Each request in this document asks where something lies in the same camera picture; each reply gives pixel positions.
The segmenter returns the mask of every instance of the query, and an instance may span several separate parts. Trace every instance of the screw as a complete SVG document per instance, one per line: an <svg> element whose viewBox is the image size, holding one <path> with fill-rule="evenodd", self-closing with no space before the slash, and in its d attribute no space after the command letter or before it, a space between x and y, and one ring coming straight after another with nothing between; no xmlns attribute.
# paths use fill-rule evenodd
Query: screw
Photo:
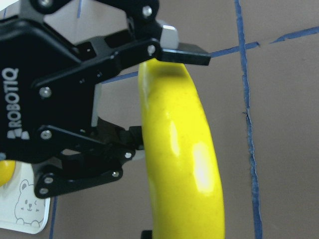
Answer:
<svg viewBox="0 0 319 239"><path fill-rule="evenodd" d="M42 6L42 7L51 7L53 5L53 0L38 0L38 3Z"/></svg>
<svg viewBox="0 0 319 239"><path fill-rule="evenodd" d="M124 157L125 157L125 158L131 158L131 157L132 157L132 154L129 153L129 152L127 152L127 153L125 153Z"/></svg>
<svg viewBox="0 0 319 239"><path fill-rule="evenodd" d="M148 53L149 53L149 56L152 56L156 51L156 48L154 45L149 45L148 46Z"/></svg>
<svg viewBox="0 0 319 239"><path fill-rule="evenodd" d="M120 173L118 172L118 171L114 171L113 173L112 173L112 177L114 177L114 178L117 178L117 177L119 177L120 176Z"/></svg>
<svg viewBox="0 0 319 239"><path fill-rule="evenodd" d="M144 6L143 7L143 16L144 17L147 18L147 17L151 16L152 13L153 13L153 10L152 10L152 8L150 6Z"/></svg>
<svg viewBox="0 0 319 239"><path fill-rule="evenodd" d="M44 195L47 194L49 192L49 190L47 188L40 188L39 193Z"/></svg>
<svg viewBox="0 0 319 239"><path fill-rule="evenodd" d="M48 140L48 139L51 139L51 138L52 138L52 133L51 133L51 131L49 131L49 130L45 130L45 131L42 131L42 132L41 132L40 137L41 137L42 139L44 139L44 140Z"/></svg>
<svg viewBox="0 0 319 239"><path fill-rule="evenodd" d="M51 183L53 183L53 178L51 178L51 177L45 178L45 179L44 179L44 183L46 183L46 184L51 184Z"/></svg>
<svg viewBox="0 0 319 239"><path fill-rule="evenodd" d="M6 160L6 154L5 153L0 153L0 161L1 160Z"/></svg>
<svg viewBox="0 0 319 239"><path fill-rule="evenodd" d="M52 91L49 87L42 87L39 90L39 94L43 97L43 98L49 98L52 96Z"/></svg>

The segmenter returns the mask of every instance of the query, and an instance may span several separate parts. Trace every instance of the banana peel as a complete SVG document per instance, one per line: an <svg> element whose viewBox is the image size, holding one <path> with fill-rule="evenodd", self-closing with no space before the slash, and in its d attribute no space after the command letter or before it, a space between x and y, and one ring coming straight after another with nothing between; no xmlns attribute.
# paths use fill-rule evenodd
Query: banana peel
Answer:
<svg viewBox="0 0 319 239"><path fill-rule="evenodd" d="M153 239L224 239L221 179L209 125L183 64L140 65Z"/></svg>

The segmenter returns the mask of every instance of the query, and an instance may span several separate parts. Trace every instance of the cartoon bear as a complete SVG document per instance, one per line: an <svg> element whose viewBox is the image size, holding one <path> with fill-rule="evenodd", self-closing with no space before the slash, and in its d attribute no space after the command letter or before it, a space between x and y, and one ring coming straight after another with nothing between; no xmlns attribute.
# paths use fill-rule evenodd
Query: cartoon bear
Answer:
<svg viewBox="0 0 319 239"><path fill-rule="evenodd" d="M14 214L17 224L40 227L44 218L45 200L34 195L34 186L24 179L20 184L20 195Z"/></svg>

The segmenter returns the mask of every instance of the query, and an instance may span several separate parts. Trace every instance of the blue tape line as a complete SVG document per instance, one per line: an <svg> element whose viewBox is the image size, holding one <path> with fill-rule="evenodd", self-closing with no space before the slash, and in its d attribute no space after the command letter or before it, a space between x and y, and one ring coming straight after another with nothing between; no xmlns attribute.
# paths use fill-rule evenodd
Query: blue tape line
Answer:
<svg viewBox="0 0 319 239"><path fill-rule="evenodd" d="M283 35L283 36L279 37L277 40L271 42L270 44L285 41L287 39L295 39L295 38L299 38L302 36L314 35L317 33L319 33L319 26Z"/></svg>
<svg viewBox="0 0 319 239"><path fill-rule="evenodd" d="M243 71L243 84L244 84L244 95L246 104L246 122L247 122L247 134L248 134L248 146L250 152L250 164L251 164L251 177L252 177L252 203L253 203L253 214L254 214L254 226L255 226L255 238L263 238L263 227L260 212L260 195L259 195L259 183L256 171L256 159L255 159L255 147L253 141L253 124L250 117L250 88L248 81L247 71L247 55L246 55L246 44L245 44L245 32L244 32L244 21L242 17L242 8L240 0L235 1L235 9L237 15L237 29L239 39L239 52L241 56L241 66Z"/></svg>
<svg viewBox="0 0 319 239"><path fill-rule="evenodd" d="M128 79L131 77L135 77L138 76L138 71L132 72L132 73L128 73L125 75L120 75L120 76L116 76L114 78L108 79L106 81L103 81L102 84L106 84L106 83L111 83L111 82L115 82L115 81L120 81L120 80L124 80L124 79Z"/></svg>
<svg viewBox="0 0 319 239"><path fill-rule="evenodd" d="M79 1L78 15L77 15L78 18L80 18L80 16L81 16L81 10L82 10L82 0Z"/></svg>
<svg viewBox="0 0 319 239"><path fill-rule="evenodd" d="M56 196L56 197L54 197L54 201L53 201L52 217L51 217L51 228L50 228L49 239L53 239L54 224L55 224L55 214L56 214L57 204L58 204L58 197Z"/></svg>
<svg viewBox="0 0 319 239"><path fill-rule="evenodd" d="M6 9L7 7L4 9L4 12L3 12L3 18L5 19L5 16L6 16Z"/></svg>
<svg viewBox="0 0 319 239"><path fill-rule="evenodd" d="M248 43L245 45L246 49L253 49L253 48L256 48L258 46L259 46L259 43L257 41L251 42L251 43ZM239 52L239 46L234 46L234 47L229 48L229 49L224 49L224 50L212 52L211 58L224 56L224 55L232 54L235 52Z"/></svg>

